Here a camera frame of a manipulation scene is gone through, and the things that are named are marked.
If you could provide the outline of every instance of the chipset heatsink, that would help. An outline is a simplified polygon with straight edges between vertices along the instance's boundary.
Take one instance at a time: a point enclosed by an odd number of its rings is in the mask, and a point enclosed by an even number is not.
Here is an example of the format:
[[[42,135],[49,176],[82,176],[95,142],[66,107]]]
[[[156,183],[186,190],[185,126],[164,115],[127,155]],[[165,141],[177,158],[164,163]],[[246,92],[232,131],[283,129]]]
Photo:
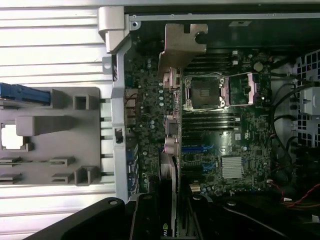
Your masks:
[[[239,179],[244,176],[242,157],[240,156],[223,156],[222,177],[224,179]]]

